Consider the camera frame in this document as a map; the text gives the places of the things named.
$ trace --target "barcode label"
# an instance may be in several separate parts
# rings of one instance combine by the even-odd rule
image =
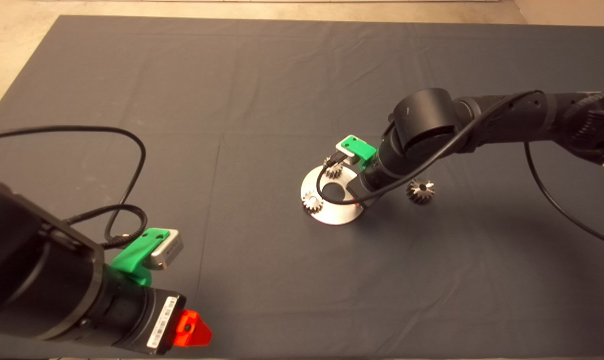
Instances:
[[[153,327],[153,332],[151,332],[151,337],[149,337],[146,342],[147,347],[157,349],[157,346],[160,345],[160,340],[162,339],[162,335],[164,335],[164,330],[166,330],[166,326],[169,323],[169,319],[171,318],[173,308],[175,308],[177,301],[178,298],[175,296],[168,296],[166,298],[164,306],[162,306],[162,311],[157,317],[157,321]]]

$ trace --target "green bracket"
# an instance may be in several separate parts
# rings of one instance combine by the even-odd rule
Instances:
[[[345,150],[348,150],[355,154],[356,157],[359,157],[359,168],[362,170],[368,166],[368,163],[373,159],[377,152],[377,149],[374,146],[368,145],[368,143],[362,139],[352,135],[344,139],[341,142],[341,145]]]
[[[144,287],[150,286],[151,271],[142,266],[142,262],[164,239],[169,237],[169,234],[170,232],[165,228],[147,228],[142,236],[135,239],[113,259],[110,267]]]

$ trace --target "metal gear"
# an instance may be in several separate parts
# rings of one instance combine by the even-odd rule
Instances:
[[[435,184],[430,180],[414,178],[406,187],[406,195],[412,202],[424,205],[435,196]]]
[[[324,159],[324,165],[326,165],[326,162],[329,161],[330,157],[327,157]],[[341,175],[341,171],[342,168],[344,166],[340,163],[335,164],[334,166],[329,167],[328,169],[326,169],[326,171],[324,172],[324,176],[326,176],[327,178],[330,179],[335,179],[340,177]]]
[[[302,198],[302,205],[304,205],[304,209],[309,214],[315,214],[322,209],[322,205],[324,205],[324,199],[322,199],[316,191],[309,191],[304,194]]]

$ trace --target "aluminum base plate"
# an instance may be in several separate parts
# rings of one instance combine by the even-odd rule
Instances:
[[[300,199],[304,198],[306,193],[316,191],[315,182],[317,182],[317,177],[320,175],[320,171],[322,171],[322,166],[314,168],[306,175],[304,181],[302,182],[302,188],[300,189]],[[343,200],[350,200],[353,198],[353,196],[347,191],[346,186],[348,182],[350,182],[356,176],[357,174],[354,171],[344,167],[340,176],[336,178],[329,178],[323,175],[322,180],[320,180],[320,187],[322,187],[322,191],[324,191],[324,187],[327,184],[338,184],[344,191]],[[335,205],[334,203],[329,203],[323,199],[322,209],[309,215],[321,223],[329,225],[342,225],[350,223],[356,219],[362,213],[362,211],[363,208],[358,205]]]

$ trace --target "cable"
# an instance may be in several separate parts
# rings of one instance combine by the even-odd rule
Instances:
[[[64,219],[64,223],[67,225],[73,225],[80,223],[82,221],[87,221],[88,219],[93,219],[94,217],[98,217],[102,214],[106,214],[108,212],[114,212],[118,210],[125,210],[127,212],[131,212],[132,214],[137,215],[140,219],[140,226],[135,230],[134,233],[130,235],[122,235],[121,237],[116,236],[113,240],[108,241],[106,243],[102,243],[101,246],[107,250],[112,248],[118,248],[120,246],[126,246],[133,242],[133,240],[137,239],[142,235],[144,230],[146,229],[146,223],[148,221],[148,217],[146,216],[144,210],[140,209],[135,205],[130,205],[129,203],[115,203],[114,205],[106,205],[104,207],[98,207],[97,209],[89,210],[87,212],[83,212],[81,214],[77,214],[75,216]]]
[[[123,205],[128,199],[129,194],[133,190],[135,183],[137,182],[137,178],[139,178],[140,173],[142,172],[142,167],[144,167],[144,161],[146,160],[146,147],[142,140],[137,137],[135,134],[128,130],[120,129],[118,127],[110,127],[110,126],[95,126],[95,125],[50,125],[50,126],[36,126],[36,127],[23,127],[21,129],[15,130],[5,130],[0,131],[0,138],[7,137],[15,137],[19,135],[29,135],[29,134],[39,134],[39,133],[65,133],[65,132],[79,132],[79,133],[115,133],[128,137],[133,140],[140,149],[140,157],[137,162],[137,167],[135,168],[135,172],[131,177],[131,180],[128,183],[128,186],[124,190],[124,194],[122,198],[119,200],[119,205]],[[115,210],[113,214],[108,219],[106,228],[104,229],[104,238],[107,240],[107,244],[114,240],[118,240],[120,237],[113,237],[110,234],[110,231],[113,228],[113,223],[117,217],[119,210]]]
[[[553,207],[555,207],[555,209],[557,209],[557,211],[560,212],[560,214],[564,215],[572,223],[574,223],[575,225],[582,228],[582,230],[584,230],[587,233],[593,235],[594,237],[597,237],[598,239],[604,241],[603,234],[597,232],[593,228],[587,226],[585,223],[582,223],[582,221],[579,221],[574,216],[569,214],[561,205],[559,205],[559,203],[557,203],[557,201],[555,201],[553,196],[551,196],[551,193],[548,192],[548,190],[546,189],[546,186],[544,186],[544,183],[542,182],[539,174],[537,173],[537,169],[535,169],[535,164],[533,162],[533,157],[531,155],[531,147],[530,147],[530,144],[528,143],[528,141],[524,142],[524,152],[526,153],[526,161],[528,162],[528,168],[531,169],[531,174],[533,175],[533,178],[535,179],[535,183],[537,184],[537,187],[539,187],[539,189],[542,191],[542,194],[544,194],[544,197],[551,203],[551,205],[553,205]]]
[[[333,198],[328,198],[326,196],[326,194],[324,194],[322,192],[322,189],[320,189],[320,180],[322,180],[322,176],[326,172],[326,169],[333,166],[334,164],[336,164],[336,162],[338,160],[338,158],[334,158],[332,156],[331,160],[327,161],[327,163],[324,165],[324,167],[320,171],[320,175],[317,177],[317,182],[315,183],[317,194],[319,194],[319,196],[321,196],[325,201],[332,203],[332,204],[355,205],[355,204],[362,203],[364,201],[382,196],[383,194],[386,194],[393,189],[397,189],[398,187],[409,182],[416,176],[420,175],[424,170],[426,170],[429,166],[431,166],[434,162],[436,162],[442,155],[447,153],[450,149],[452,149],[455,145],[457,145],[457,143],[462,141],[464,139],[464,136],[466,136],[466,134],[468,134],[468,132],[477,128],[477,126],[482,124],[489,117],[493,116],[497,110],[501,109],[502,107],[511,103],[512,101],[519,100],[520,98],[523,98],[524,96],[533,94],[535,92],[538,92],[540,94],[544,93],[541,90],[531,90],[531,91],[515,93],[513,95],[504,97],[502,100],[500,100],[499,102],[496,102],[491,107],[489,107],[485,112],[480,114],[480,116],[476,117],[474,120],[472,120],[470,123],[468,123],[468,125],[466,125],[464,127],[464,129],[460,130],[460,132],[458,132],[455,136],[453,136],[453,138],[450,139],[450,141],[448,141],[448,143],[446,143],[444,146],[442,146],[436,153],[434,153],[430,158],[428,158],[426,161],[424,161],[422,164],[420,164],[420,166],[418,166],[415,170],[411,171],[408,175],[400,178],[399,180],[397,180],[396,182],[394,182],[392,184],[389,184],[385,187],[377,189],[376,191],[373,191],[372,193],[370,193],[366,196],[362,196],[360,198],[354,198],[352,200],[335,200]]]

